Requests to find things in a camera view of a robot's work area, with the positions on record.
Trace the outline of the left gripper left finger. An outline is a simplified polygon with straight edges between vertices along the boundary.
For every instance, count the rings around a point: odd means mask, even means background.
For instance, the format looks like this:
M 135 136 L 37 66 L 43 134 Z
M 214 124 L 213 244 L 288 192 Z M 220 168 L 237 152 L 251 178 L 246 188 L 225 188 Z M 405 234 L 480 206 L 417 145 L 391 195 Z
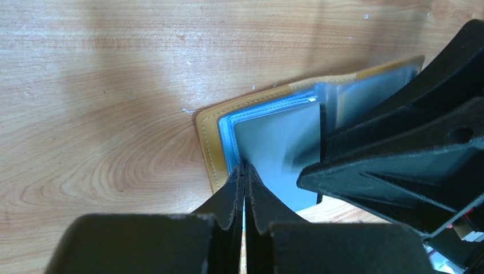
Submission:
M 244 168 L 188 214 L 106 214 L 77 218 L 47 273 L 239 273 Z

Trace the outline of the black VIP card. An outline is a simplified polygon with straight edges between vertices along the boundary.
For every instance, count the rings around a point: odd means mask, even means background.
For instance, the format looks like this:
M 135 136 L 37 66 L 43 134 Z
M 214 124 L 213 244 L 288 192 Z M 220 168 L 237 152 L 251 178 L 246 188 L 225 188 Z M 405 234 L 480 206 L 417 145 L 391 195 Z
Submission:
M 242 162 L 253 164 L 265 186 L 291 210 L 316 205 L 317 194 L 296 184 L 302 169 L 320 161 L 320 104 L 235 125 Z

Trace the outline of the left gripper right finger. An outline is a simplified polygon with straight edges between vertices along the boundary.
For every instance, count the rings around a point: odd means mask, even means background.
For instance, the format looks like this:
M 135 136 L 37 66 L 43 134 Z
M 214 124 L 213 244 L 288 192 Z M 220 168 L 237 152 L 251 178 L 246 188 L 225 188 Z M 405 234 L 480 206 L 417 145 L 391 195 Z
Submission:
M 433 273 L 419 237 L 388 223 L 311 223 L 245 165 L 248 273 Z

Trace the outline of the yellow leather card holder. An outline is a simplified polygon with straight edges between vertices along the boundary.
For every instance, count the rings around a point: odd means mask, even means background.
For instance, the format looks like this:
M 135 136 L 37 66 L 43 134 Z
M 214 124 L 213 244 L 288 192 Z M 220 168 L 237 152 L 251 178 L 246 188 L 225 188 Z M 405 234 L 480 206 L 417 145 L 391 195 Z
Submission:
M 327 134 L 361 118 L 408 84 L 424 56 L 349 74 L 317 76 L 241 96 L 201 111 L 196 127 L 212 192 L 235 167 L 253 164 L 264 184 L 291 210 L 316 205 L 296 184 L 302 169 L 320 161 Z

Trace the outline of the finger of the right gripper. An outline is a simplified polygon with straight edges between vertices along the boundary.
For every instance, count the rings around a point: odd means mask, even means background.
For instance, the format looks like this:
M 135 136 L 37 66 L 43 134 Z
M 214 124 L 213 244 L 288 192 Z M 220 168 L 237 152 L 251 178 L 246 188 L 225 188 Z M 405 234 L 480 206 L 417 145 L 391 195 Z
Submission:
M 433 237 L 483 202 L 483 98 L 403 134 L 311 165 L 297 185 Z
M 483 95 L 483 21 L 468 21 L 402 89 L 329 135 L 327 160 L 426 124 Z

